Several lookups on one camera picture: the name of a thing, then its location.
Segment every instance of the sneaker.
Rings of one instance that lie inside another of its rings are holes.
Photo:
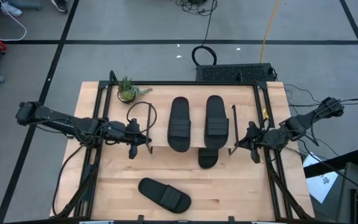
[[[11,6],[8,2],[4,2],[1,5],[1,11],[5,14],[8,15],[8,13],[14,17],[18,17],[21,14],[23,14],[23,12],[20,9],[17,9],[13,6]]]
[[[53,5],[56,6],[57,10],[59,10],[60,12],[67,12],[67,5],[65,0],[50,0],[52,2]]]

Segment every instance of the black slipper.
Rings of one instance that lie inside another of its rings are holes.
[[[223,99],[210,96],[206,101],[204,143],[208,149],[222,148],[229,137],[229,119],[226,118]]]
[[[138,189],[142,195],[173,213],[183,213],[191,205],[191,198],[186,193],[150,178],[143,178]]]
[[[215,166],[218,161],[219,150],[218,149],[198,149],[198,165],[203,169],[209,169]]]
[[[190,112],[189,101],[176,97],[172,101],[168,124],[168,143],[176,152],[186,152],[190,148]]]

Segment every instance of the yellow cable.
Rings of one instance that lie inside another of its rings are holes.
[[[276,0],[276,5],[274,6],[273,13],[272,13],[272,15],[270,16],[270,20],[269,20],[269,22],[268,22],[268,26],[267,26],[266,33],[265,33],[265,37],[264,37],[264,42],[263,42],[263,44],[262,44],[262,51],[261,51],[261,53],[260,53],[259,63],[262,63],[262,59],[263,59],[264,53],[265,53],[266,37],[267,37],[267,34],[269,33],[270,27],[272,26],[273,18],[274,18],[274,15],[276,14],[276,10],[277,10],[277,7],[278,7],[278,4],[279,4],[279,3],[280,3],[280,0]]]

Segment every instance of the plant pot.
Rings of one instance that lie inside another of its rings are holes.
[[[120,94],[120,92],[117,92],[117,98],[118,98],[118,100],[121,101],[121,102],[123,102],[123,103],[126,103],[126,104],[132,103],[132,102],[135,100],[135,98],[136,98],[136,95],[134,95],[134,97],[133,97],[132,99],[125,101],[125,100],[121,99],[121,97],[120,97],[119,94]]]

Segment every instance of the wooden table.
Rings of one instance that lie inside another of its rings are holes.
[[[83,82],[78,98],[75,116],[91,117],[98,83]],[[153,91],[136,101],[147,101],[157,109],[156,124],[150,130],[153,154],[145,146],[139,147],[135,159],[128,159],[128,146],[118,144],[103,146],[101,165],[96,184],[92,219],[136,220],[144,215],[145,220],[227,220],[235,216],[236,221],[274,220],[272,199],[263,151],[261,163],[254,164],[250,151],[238,149],[229,156],[227,148],[235,143],[232,105],[237,108],[239,137],[243,138],[249,121],[258,123],[254,92],[250,86],[152,86]],[[113,88],[109,107],[109,119],[127,124],[126,113],[130,105],[117,98]],[[290,116],[283,83],[268,83],[275,125]],[[204,147],[205,105],[210,95],[223,98],[226,116],[230,120],[229,139],[225,149],[219,151],[218,163],[204,170],[198,165],[198,147]],[[191,119],[191,146],[186,153],[175,152],[168,147],[167,127],[172,100],[177,96],[188,98]],[[140,128],[146,127],[147,105],[132,110],[130,118],[136,117]],[[298,150],[295,142],[288,147]],[[76,140],[68,140],[65,159],[78,148]],[[305,174],[299,154],[289,149],[281,153],[289,191],[305,211],[314,216]],[[67,164],[60,181],[55,202],[57,211],[63,209],[78,188],[85,150],[79,152]],[[192,198],[190,209],[182,214],[173,214],[145,198],[137,190],[144,177],[170,184]],[[281,191],[278,190],[281,216],[285,217]]]

